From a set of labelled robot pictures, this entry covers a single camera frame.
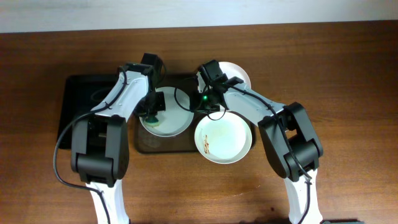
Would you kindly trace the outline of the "green yellow sponge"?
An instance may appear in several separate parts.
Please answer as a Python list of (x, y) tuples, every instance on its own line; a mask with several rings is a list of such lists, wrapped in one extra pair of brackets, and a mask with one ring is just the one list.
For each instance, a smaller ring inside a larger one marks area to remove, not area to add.
[(160, 121), (159, 121), (159, 119), (156, 117), (156, 115), (149, 115), (149, 116), (146, 116), (146, 117), (144, 118), (144, 123), (145, 123), (147, 126), (156, 127), (156, 126), (158, 126), (158, 125), (160, 124)]

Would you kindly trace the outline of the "white plate bottom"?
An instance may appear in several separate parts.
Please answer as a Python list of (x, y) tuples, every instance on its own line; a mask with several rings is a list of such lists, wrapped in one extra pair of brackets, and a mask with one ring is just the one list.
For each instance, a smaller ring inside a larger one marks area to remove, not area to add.
[(217, 164), (240, 161), (252, 148), (253, 134), (248, 123), (234, 113), (217, 112), (222, 118), (203, 118), (196, 126), (195, 145), (200, 154)]

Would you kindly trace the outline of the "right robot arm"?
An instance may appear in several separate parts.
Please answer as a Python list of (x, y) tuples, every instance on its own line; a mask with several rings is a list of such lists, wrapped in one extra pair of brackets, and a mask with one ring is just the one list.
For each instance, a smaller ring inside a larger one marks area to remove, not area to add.
[(243, 79), (228, 77), (216, 60), (200, 65), (197, 78), (201, 93), (191, 96), (191, 109), (205, 113), (224, 108), (255, 124), (270, 166), (284, 180), (290, 222), (321, 223), (316, 177), (323, 147), (305, 108), (262, 96)]

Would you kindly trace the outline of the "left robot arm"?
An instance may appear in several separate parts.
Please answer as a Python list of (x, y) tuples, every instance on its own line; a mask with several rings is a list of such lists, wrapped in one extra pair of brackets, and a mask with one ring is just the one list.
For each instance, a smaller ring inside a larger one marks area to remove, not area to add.
[(72, 171), (90, 190), (99, 223), (129, 223), (122, 179), (129, 164), (128, 120), (132, 115), (158, 124), (165, 110), (156, 92), (165, 72), (158, 55), (145, 53), (139, 63), (118, 68), (118, 80), (105, 98), (72, 126)]

